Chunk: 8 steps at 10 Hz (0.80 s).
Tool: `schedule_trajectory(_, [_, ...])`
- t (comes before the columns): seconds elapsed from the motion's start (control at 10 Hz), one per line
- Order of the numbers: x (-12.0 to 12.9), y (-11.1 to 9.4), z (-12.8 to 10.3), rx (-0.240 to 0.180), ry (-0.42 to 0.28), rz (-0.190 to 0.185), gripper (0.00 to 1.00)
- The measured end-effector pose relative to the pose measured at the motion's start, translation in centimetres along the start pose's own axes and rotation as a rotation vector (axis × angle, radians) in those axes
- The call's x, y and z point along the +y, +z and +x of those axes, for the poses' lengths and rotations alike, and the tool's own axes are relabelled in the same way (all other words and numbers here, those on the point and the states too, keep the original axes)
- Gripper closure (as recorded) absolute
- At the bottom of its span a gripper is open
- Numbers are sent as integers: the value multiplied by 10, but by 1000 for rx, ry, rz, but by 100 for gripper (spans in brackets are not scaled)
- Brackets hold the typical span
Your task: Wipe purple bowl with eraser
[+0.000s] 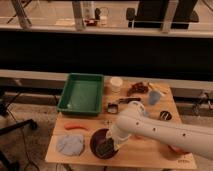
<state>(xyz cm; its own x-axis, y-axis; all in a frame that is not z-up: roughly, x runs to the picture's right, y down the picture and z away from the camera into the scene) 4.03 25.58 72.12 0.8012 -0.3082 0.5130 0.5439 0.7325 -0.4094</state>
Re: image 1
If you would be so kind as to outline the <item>red object under arm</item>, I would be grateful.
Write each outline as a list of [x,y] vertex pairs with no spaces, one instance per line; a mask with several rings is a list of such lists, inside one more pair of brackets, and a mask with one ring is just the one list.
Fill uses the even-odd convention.
[[186,152],[178,147],[174,147],[174,146],[168,146],[173,152],[175,152],[178,155],[185,155],[185,154],[189,154],[189,152]]

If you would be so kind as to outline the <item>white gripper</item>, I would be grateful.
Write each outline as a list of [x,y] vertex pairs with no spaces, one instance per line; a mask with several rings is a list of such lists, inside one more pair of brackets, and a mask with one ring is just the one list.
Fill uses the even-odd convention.
[[113,139],[114,149],[118,150],[123,143],[125,143],[130,137],[129,133],[118,128],[116,125],[112,125],[106,133],[106,138]]

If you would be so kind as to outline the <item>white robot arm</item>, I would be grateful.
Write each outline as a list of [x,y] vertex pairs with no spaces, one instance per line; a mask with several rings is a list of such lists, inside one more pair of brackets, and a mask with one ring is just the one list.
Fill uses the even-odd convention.
[[134,134],[213,160],[213,128],[159,121],[145,117],[145,112],[141,102],[132,101],[117,115],[106,134],[115,148]]

